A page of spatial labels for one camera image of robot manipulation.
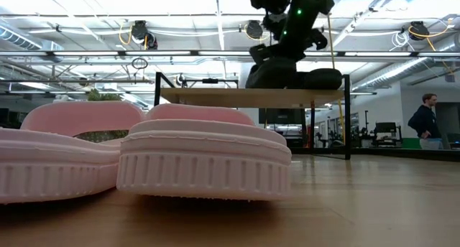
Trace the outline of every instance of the wooden floor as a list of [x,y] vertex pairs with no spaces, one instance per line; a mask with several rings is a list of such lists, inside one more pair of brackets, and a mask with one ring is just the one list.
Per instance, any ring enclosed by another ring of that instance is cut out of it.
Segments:
[[112,190],[0,207],[0,246],[460,246],[460,164],[294,157],[284,202]]

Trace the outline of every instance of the man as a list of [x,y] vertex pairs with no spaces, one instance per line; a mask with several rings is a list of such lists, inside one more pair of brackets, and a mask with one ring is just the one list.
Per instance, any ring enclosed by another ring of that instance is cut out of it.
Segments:
[[426,93],[422,97],[423,104],[409,120],[409,126],[417,131],[422,149],[439,150],[443,148],[441,132],[436,123],[436,116],[431,110],[436,105],[438,96]]

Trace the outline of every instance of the pink shoe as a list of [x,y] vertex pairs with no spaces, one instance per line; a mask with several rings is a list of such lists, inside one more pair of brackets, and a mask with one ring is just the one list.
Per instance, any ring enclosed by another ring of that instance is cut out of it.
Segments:
[[72,136],[127,130],[144,114],[130,103],[64,102],[34,109],[20,130],[0,129],[0,203],[62,200],[116,184],[120,140]]
[[280,200],[290,191],[281,135],[230,108],[162,104],[121,143],[116,186],[142,195]]

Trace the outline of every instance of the shelf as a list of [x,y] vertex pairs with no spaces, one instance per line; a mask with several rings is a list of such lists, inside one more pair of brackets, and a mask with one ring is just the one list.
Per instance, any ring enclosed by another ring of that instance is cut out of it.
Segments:
[[310,108],[337,101],[342,90],[161,88],[171,103],[229,108]]

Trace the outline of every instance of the wooden tabletop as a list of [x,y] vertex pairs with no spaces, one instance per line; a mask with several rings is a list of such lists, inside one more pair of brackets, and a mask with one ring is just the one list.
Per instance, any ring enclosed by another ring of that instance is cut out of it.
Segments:
[[294,157],[281,202],[148,197],[111,190],[0,206],[0,246],[460,246],[460,164]]
[[229,108],[310,108],[337,101],[342,90],[162,88],[161,96],[171,103]]

